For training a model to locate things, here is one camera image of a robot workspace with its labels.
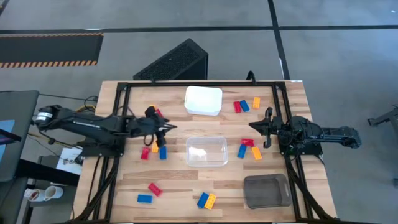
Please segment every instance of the white cup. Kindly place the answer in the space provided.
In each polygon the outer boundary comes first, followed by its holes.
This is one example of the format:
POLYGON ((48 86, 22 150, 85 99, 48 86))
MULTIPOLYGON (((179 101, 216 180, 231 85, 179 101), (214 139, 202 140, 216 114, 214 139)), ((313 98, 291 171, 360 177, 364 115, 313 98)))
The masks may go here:
POLYGON ((50 186, 45 189, 44 192, 44 201, 48 201, 50 199, 60 198, 63 194, 63 189, 57 186, 50 186))
POLYGON ((44 201, 45 191, 42 189, 26 189, 25 197, 27 197, 30 202, 42 202, 44 201))

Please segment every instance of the concrete floor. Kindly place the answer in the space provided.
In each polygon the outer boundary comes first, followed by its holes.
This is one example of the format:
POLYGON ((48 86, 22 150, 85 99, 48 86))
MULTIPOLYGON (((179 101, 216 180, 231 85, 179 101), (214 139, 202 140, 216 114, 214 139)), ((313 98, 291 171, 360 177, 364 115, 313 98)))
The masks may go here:
MULTIPOLYGON (((281 26, 398 24, 394 0, 278 0, 275 8, 281 26)), ((266 0, 10 0, 0 16, 0 30, 271 24, 266 0)), ((397 30, 282 32, 291 79, 304 81, 314 121, 353 126, 363 140, 357 150, 323 145, 333 200, 343 220, 398 220, 398 189, 392 186, 398 175, 398 139, 389 124, 370 128, 366 121, 398 103, 397 36, 397 30)), ((105 35, 97 66, 2 69, 0 90, 97 95, 103 80, 130 80, 189 37, 209 53, 210 79, 243 79, 248 70, 257 79, 282 79, 272 31, 115 33, 105 35)), ((81 102, 41 96, 37 107, 51 104, 77 108, 81 102)), ((80 140, 65 131, 52 135, 80 140)), ((47 154, 28 141, 22 156, 36 161, 47 154)), ((31 223, 62 222, 69 214, 69 205, 38 208, 31 223)))

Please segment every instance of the wooden table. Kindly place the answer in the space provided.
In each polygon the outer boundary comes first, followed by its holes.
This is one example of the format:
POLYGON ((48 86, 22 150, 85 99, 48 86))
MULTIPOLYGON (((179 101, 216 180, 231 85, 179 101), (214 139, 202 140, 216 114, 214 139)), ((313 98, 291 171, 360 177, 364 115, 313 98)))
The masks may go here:
MULTIPOLYGON (((99 93, 96 114, 112 113, 118 81, 105 81, 99 93)), ((311 112, 302 82, 286 81, 287 93, 293 115, 311 119, 311 112)), ((111 222, 289 222, 295 221, 293 207, 259 208, 251 210, 244 202, 243 179, 248 175, 284 174, 285 163, 279 154, 274 136, 269 149, 262 148, 264 137, 248 126, 248 122, 264 118, 268 106, 274 107, 270 87, 221 87, 223 107, 219 116, 188 114, 184 108, 186 87, 134 87, 129 106, 136 116, 144 116, 150 104, 160 108, 163 115, 177 125, 166 135, 167 160, 158 154, 150 154, 148 161, 141 160, 142 138, 128 139, 120 160, 111 222), (246 100, 252 108, 253 97, 261 98, 261 108, 236 114, 233 101, 246 100), (191 136, 224 136, 228 142, 228 163, 217 168, 194 168, 187 165, 187 138, 191 136), (250 149, 244 159, 237 157, 241 138, 251 138, 261 148, 261 161, 255 161, 250 149), (138 194, 149 194, 148 185, 155 182, 164 193, 154 198, 152 204, 137 203, 138 194), (199 209, 197 201, 202 192, 217 196, 212 210, 199 209)), ((281 105, 284 121, 284 106, 281 105)), ((74 209, 76 214, 86 206, 90 182, 97 158, 84 161, 77 188, 74 209)), ((315 156, 302 156, 309 191, 318 203, 332 216, 336 215, 325 168, 315 156)), ((97 171, 94 195, 98 186, 100 168, 97 171)), ((305 207, 297 189, 302 216, 305 207)), ((107 200, 103 197, 100 218, 104 217, 107 200)))

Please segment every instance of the yellow and black hazard stripe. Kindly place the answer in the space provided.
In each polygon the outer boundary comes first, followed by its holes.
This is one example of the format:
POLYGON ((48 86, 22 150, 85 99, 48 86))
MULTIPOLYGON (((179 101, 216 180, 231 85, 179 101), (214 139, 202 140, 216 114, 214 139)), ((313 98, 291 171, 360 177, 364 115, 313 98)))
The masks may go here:
POLYGON ((103 37, 103 33, 0 35, 0 68, 96 65, 103 37))
POLYGON ((67 61, 67 62, 17 62, 0 63, 0 68, 39 68, 39 67, 69 67, 69 66, 91 66, 97 61, 67 61))

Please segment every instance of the clear plastic container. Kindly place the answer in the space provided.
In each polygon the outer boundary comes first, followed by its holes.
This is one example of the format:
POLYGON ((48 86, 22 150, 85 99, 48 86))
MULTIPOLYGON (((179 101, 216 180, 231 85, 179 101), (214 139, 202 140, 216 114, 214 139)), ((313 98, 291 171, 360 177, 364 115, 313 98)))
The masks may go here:
POLYGON ((192 167, 220 167, 228 162, 226 138, 190 137, 187 139, 187 164, 192 167))

